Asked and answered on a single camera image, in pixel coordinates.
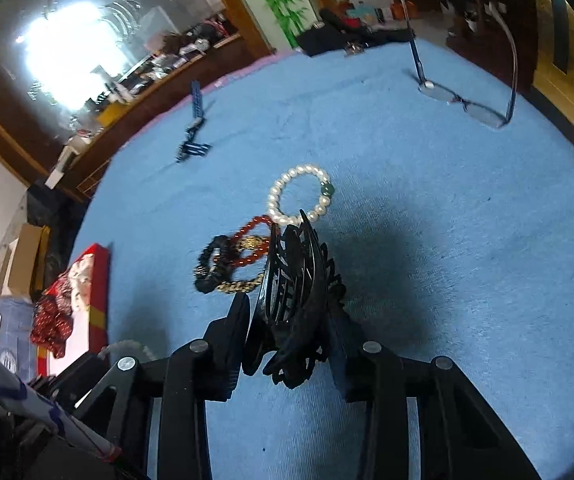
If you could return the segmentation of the black lace hair clip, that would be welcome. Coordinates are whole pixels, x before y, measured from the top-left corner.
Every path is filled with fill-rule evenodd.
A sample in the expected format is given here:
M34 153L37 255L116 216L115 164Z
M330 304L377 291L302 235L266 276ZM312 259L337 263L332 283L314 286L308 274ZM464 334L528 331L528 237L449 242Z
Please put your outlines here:
M327 316L347 289L327 246L303 212L300 223L273 226L269 253L244 346L241 369L297 388L330 354Z

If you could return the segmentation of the blue striped hair clip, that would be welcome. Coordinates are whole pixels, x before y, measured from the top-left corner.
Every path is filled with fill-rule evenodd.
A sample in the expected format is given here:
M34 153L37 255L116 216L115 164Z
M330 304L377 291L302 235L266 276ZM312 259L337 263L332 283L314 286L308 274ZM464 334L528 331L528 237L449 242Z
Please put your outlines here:
M185 130L185 140L176 151L176 162L185 162L193 156L203 157L209 153L211 145L199 143L196 136L206 123L205 109L203 108L202 92L198 80L191 81L191 109L193 120Z

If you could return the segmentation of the eyeglasses with dark frame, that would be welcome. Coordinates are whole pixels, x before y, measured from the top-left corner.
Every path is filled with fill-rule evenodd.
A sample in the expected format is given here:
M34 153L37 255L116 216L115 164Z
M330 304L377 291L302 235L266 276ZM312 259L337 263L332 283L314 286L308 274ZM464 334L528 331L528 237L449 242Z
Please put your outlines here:
M468 116L476 119L477 122L480 122L490 129L500 130L508 126L514 117L518 96L518 54L513 34L508 24L505 23L504 18L502 18L498 6L490 2L488 9L494 21L496 21L496 24L498 24L502 32L504 32L510 45L512 56L510 95L508 96L508 102L506 102L504 112L501 112L500 108L495 105L482 102L479 96L474 96L474 91L481 90L482 87L473 80L473 76L468 72L465 72L463 82L458 82L456 87L451 86L451 84L444 84L426 75L423 62L421 62L421 55L419 55L418 52L416 36L411 25L407 2L406 0L400 0L400 3L403 10L406 31L409 33L409 46L411 47L418 92L438 102L461 105Z

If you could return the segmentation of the red white tray box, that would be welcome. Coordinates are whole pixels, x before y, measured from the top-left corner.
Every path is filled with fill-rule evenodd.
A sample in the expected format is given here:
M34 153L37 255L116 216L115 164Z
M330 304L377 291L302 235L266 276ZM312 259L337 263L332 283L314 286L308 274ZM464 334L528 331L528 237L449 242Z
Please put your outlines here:
M58 375L107 346L109 260L108 248L90 245L35 304L30 341L40 376Z

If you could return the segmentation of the cardboard box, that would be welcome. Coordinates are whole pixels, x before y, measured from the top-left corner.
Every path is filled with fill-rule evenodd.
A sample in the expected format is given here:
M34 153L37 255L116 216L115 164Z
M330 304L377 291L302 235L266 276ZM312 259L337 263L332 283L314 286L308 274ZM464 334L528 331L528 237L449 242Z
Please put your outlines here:
M44 289L48 226L22 224L6 247L0 270L0 297L32 301Z

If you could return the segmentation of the blue bedspread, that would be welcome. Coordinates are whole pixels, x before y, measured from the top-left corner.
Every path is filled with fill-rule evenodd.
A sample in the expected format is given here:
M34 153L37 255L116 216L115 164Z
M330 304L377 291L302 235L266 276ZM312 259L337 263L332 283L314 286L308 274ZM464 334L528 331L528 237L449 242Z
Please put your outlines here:
M421 41L429 77L502 82ZM453 359L545 479L574 466L574 148L528 102L494 130L423 96L411 47L293 54L206 96L208 155L176 162L182 106L114 155L75 246L111 252L108 334L167 356L229 310L193 271L303 164L335 187L316 223L368 337Z

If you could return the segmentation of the white cherry print scrunchie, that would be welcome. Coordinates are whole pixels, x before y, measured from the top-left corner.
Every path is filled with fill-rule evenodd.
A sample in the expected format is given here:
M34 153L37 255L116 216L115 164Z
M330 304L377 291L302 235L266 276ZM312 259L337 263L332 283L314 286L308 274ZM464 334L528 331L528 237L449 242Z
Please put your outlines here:
M68 272L68 280L71 286L71 304L75 312L88 311L90 308L93 267L94 256L87 254L78 258Z

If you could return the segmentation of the dark red polka-dot scrunchie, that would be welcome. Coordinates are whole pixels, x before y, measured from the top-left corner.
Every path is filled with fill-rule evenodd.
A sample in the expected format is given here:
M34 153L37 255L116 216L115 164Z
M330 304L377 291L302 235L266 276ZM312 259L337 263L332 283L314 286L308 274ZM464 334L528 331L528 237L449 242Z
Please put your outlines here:
M30 341L52 353L55 359L62 359L72 332L72 287L69 278L60 276L34 306Z

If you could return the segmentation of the wooden dresser counter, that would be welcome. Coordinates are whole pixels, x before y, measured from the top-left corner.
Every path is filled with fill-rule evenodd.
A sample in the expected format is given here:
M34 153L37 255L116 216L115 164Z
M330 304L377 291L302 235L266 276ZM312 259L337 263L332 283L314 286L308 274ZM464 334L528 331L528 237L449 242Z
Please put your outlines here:
M57 190L78 200L93 197L112 157L153 119L190 96L191 81L197 80L202 88L206 88L220 77L241 70L256 59L244 38L236 35L223 40L206 54L193 58L165 79L155 82L74 159L56 185Z

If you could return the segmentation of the black clothing pile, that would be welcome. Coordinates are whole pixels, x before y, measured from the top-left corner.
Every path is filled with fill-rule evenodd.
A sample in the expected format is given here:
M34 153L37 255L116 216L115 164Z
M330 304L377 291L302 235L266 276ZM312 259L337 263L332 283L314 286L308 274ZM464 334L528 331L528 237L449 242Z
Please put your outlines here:
M335 12L323 8L319 10L319 21L296 36L296 43L313 58L330 51L363 51L385 44L407 44L413 38L413 32L407 28L372 29L364 25L348 25Z

